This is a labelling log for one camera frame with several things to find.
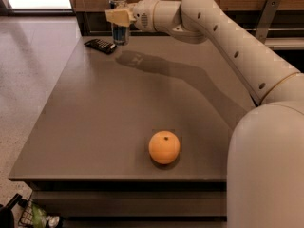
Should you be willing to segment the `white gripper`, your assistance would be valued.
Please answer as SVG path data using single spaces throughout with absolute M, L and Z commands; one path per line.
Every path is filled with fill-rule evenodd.
M 120 27 L 134 26 L 144 32 L 156 32 L 154 27 L 154 10 L 158 0 L 141 0 L 129 7 L 108 9 L 106 21 Z

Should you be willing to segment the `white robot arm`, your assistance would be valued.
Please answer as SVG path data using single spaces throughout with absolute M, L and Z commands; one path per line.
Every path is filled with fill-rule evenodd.
M 304 228 L 304 74 L 214 0 L 142 0 L 105 14 L 118 26 L 213 43 L 257 105 L 230 141 L 227 228 Z

